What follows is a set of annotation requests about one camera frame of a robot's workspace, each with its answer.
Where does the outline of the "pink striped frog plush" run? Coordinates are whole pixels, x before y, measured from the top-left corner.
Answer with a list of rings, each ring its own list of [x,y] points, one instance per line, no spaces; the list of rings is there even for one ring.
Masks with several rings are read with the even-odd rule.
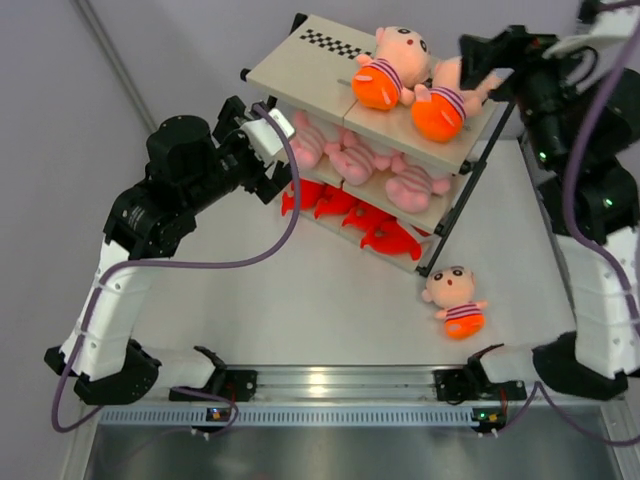
[[[411,155],[395,157],[391,171],[393,176],[385,183],[387,198],[398,209],[408,213],[426,211],[432,196],[443,196],[450,190],[454,177]]]
[[[324,154],[339,151],[342,128],[306,111],[294,114],[295,135],[290,144],[301,169],[312,169]]]
[[[337,142],[327,143],[323,152],[344,181],[354,186],[389,168],[399,155],[397,150],[351,130],[344,130]]]

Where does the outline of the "boy doll black hair back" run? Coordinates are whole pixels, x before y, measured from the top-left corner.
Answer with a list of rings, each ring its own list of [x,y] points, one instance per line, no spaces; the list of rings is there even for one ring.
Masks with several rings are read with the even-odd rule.
[[[379,27],[373,54],[356,57],[358,71],[351,79],[356,99],[365,107],[389,111],[410,106],[414,88],[429,77],[431,54],[421,34],[401,26]]]

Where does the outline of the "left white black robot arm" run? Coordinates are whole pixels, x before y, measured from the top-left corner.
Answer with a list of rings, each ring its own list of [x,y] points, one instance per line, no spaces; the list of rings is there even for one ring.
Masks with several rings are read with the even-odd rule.
[[[269,203],[290,184],[291,168],[276,154],[293,133],[279,110],[231,97],[215,125],[178,115],[147,138],[144,178],[111,207],[80,317],[44,356],[61,379],[74,379],[84,403],[128,405],[155,390],[167,390],[173,401],[223,393],[227,367],[216,353],[145,347],[133,338],[134,326],[155,276],[175,266],[200,213],[237,189]]]

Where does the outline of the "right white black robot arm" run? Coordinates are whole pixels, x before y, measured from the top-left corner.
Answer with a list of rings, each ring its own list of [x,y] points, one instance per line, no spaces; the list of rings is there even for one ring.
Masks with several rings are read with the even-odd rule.
[[[538,190],[568,270],[575,326],[532,350],[534,376],[591,400],[622,394],[639,372],[639,186],[618,159],[639,139],[639,75],[627,65],[638,41],[629,36],[602,76],[571,81],[584,55],[598,55],[595,44],[562,50],[557,36],[521,25],[459,40],[464,86],[507,71],[491,98],[518,108],[532,156],[550,174]]]

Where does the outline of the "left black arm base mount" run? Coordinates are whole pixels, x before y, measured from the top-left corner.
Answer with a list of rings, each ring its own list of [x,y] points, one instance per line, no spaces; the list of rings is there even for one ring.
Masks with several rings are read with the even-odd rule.
[[[217,370],[202,388],[177,387],[169,392],[169,400],[187,402],[220,397],[231,402],[248,402],[257,390],[258,372],[251,369]]]

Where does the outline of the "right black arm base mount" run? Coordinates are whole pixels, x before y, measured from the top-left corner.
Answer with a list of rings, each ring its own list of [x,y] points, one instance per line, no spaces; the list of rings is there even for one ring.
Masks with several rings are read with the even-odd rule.
[[[522,401],[526,388],[518,381],[494,383],[480,370],[465,366],[433,373],[437,399],[451,405],[468,401]]]

